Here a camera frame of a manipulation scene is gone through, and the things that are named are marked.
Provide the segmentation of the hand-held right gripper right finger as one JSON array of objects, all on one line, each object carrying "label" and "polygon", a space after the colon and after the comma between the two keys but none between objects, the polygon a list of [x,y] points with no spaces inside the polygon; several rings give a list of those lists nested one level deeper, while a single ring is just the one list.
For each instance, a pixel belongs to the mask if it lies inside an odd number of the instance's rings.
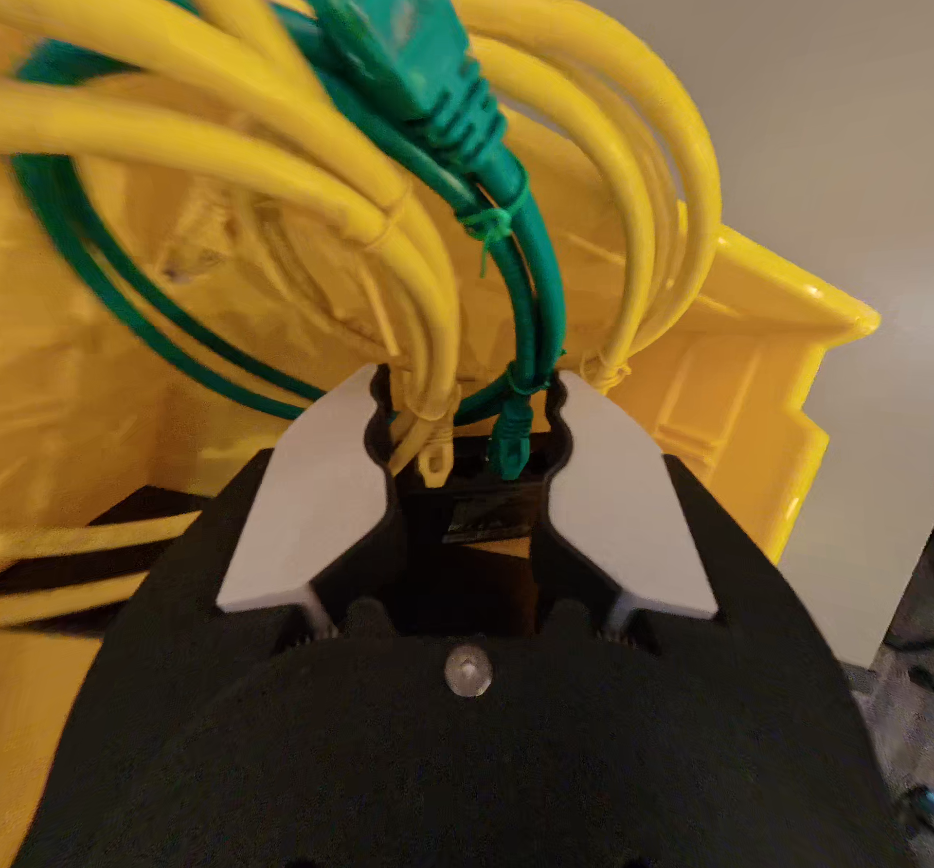
[{"label": "hand-held right gripper right finger", "polygon": [[709,621],[718,601],[660,446],[578,375],[556,373],[545,414],[550,464],[536,520],[544,605],[584,605],[599,633],[640,612]]}]

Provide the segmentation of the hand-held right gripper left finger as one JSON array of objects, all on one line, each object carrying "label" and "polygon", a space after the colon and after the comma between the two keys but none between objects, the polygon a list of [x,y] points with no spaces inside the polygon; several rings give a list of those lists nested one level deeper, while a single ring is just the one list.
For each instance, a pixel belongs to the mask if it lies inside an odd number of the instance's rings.
[{"label": "hand-held right gripper left finger", "polygon": [[367,364],[276,443],[216,595],[224,613],[292,605],[332,636],[405,568],[389,468],[389,371]]}]

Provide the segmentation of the yellow plastic storage bin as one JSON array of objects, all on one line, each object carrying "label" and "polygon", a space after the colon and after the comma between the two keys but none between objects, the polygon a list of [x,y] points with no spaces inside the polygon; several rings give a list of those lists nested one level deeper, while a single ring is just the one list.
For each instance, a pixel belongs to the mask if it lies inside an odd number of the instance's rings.
[{"label": "yellow plastic storage bin", "polygon": [[[772,562],[826,449],[815,373],[879,318],[721,223],[648,45],[579,0],[2,0],[2,53],[28,39],[2,72],[2,563],[174,543],[15,866],[905,864]],[[332,636],[222,612],[276,443],[367,364],[395,488],[444,488],[463,437],[514,481],[544,434],[544,477],[553,377],[581,377],[660,446],[717,617],[605,635],[544,605],[541,500],[527,633],[404,633],[379,594]]]}]

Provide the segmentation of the black bin divider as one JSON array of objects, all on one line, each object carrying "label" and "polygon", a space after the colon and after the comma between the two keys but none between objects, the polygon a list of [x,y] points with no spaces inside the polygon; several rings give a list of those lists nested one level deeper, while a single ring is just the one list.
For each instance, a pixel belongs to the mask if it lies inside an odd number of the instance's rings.
[{"label": "black bin divider", "polygon": [[[480,437],[456,440],[444,488],[426,488],[410,467],[396,479],[407,565],[378,598],[404,633],[531,630],[529,535],[541,500],[544,434],[533,437],[531,459],[514,481],[492,475],[484,446]],[[17,559],[2,570],[2,628],[102,638],[173,543]]]}]

